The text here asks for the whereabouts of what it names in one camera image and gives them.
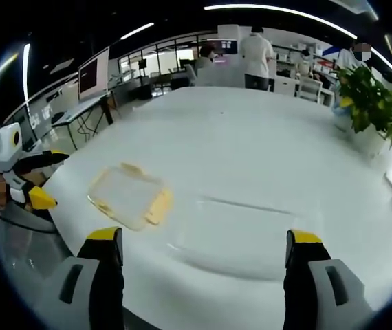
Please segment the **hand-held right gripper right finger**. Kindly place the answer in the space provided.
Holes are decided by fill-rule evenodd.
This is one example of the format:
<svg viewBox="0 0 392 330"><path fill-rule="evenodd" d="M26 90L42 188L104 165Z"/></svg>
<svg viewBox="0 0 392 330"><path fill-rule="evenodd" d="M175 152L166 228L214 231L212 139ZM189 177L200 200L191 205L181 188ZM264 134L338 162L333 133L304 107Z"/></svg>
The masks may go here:
<svg viewBox="0 0 392 330"><path fill-rule="evenodd" d="M371 317L364 284L311 232L286 237L284 329L361 329Z"/></svg>

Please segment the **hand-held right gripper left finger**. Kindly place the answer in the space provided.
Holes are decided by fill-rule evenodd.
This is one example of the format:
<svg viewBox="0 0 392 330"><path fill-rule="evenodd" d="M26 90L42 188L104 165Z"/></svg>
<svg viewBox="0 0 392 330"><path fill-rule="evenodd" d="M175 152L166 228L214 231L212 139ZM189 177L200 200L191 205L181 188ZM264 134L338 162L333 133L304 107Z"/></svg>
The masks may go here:
<svg viewBox="0 0 392 330"><path fill-rule="evenodd" d="M39 318L47 329L123 329L122 228L89 234L46 280Z"/></svg>

